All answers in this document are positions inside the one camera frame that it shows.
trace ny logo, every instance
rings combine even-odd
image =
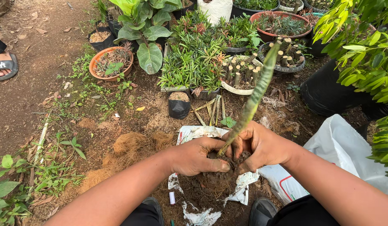
[[[0,62],[0,68],[4,68],[6,65],[3,62]]]

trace white plastic sack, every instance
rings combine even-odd
[[[218,24],[221,17],[229,21],[232,12],[232,0],[212,0],[205,3],[203,0],[197,0],[197,6],[203,13],[208,15],[208,20],[212,25]]]
[[[371,147],[341,116],[327,118],[304,148],[388,195],[388,177],[385,177],[388,168],[365,158],[371,155]],[[272,192],[284,204],[308,194],[280,165],[262,167],[258,173],[267,178]]]

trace coconut husk fiber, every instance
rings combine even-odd
[[[81,183],[78,192],[86,192],[106,178],[124,170],[142,159],[176,144],[177,137],[173,134],[156,132],[151,138],[130,132],[117,138],[113,144],[113,152],[102,160],[102,168],[89,171]]]

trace dirt path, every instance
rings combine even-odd
[[[37,105],[49,92],[60,89],[62,80],[56,76],[71,72],[70,63],[86,43],[90,32],[86,24],[95,12],[90,11],[93,6],[89,0],[70,0],[72,10],[65,3],[15,0],[10,11],[0,18],[0,39],[20,65],[18,75],[0,82],[0,156],[14,153],[33,133],[39,136],[40,122],[31,112],[39,111]],[[47,33],[42,35],[36,28]]]

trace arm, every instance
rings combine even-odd
[[[386,194],[264,126],[252,121],[232,147],[236,158],[243,149],[253,153],[236,174],[281,164],[339,224],[388,225]]]
[[[172,173],[192,176],[229,171],[226,161],[207,158],[209,151],[220,149],[224,143],[201,137],[158,152],[83,193],[45,225],[119,226]]]

